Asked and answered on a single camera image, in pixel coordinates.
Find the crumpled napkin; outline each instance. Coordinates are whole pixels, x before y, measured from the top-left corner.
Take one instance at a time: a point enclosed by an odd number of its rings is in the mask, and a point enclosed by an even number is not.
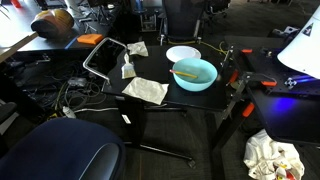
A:
[[[148,50],[146,45],[144,44],[144,41],[137,42],[134,44],[128,44],[127,47],[130,50],[130,55],[138,54],[145,57],[149,56]]]
[[[168,86],[169,84],[135,77],[122,93],[160,105],[167,94]]]

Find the white cloth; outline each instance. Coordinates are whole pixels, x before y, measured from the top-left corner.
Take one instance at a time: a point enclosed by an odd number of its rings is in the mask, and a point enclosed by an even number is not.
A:
[[[248,175],[254,179],[274,180],[275,165],[279,164],[284,164],[297,180],[304,174],[304,166],[295,147],[273,141],[264,129],[247,141],[243,161],[249,168]]]
[[[168,86],[169,84],[135,77],[122,93],[160,105],[167,94]]]
[[[144,44],[144,41],[137,42],[134,44],[128,44],[127,47],[130,50],[130,53],[129,53],[130,55],[138,54],[138,55],[145,56],[145,57],[147,57],[149,55],[147,47]]]

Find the light blue bowl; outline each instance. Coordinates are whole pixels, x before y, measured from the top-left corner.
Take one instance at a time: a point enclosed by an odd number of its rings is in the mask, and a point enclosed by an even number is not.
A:
[[[191,78],[173,74],[180,87],[193,92],[207,89],[216,80],[218,74],[217,69],[211,63],[197,58],[182,59],[176,62],[172,69],[198,76],[197,78]]]

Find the electronic device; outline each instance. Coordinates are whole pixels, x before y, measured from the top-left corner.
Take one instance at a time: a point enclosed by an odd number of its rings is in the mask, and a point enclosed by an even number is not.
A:
[[[278,54],[285,66],[320,79],[320,6],[291,43]]]

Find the white cable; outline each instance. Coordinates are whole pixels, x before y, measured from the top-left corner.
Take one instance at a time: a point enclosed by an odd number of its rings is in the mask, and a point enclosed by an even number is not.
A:
[[[110,110],[118,110],[118,108],[105,108],[105,109],[88,109],[88,108],[84,108],[84,109],[79,109],[77,111],[74,111],[74,113],[78,113],[78,112],[82,112],[82,111],[110,111]]]

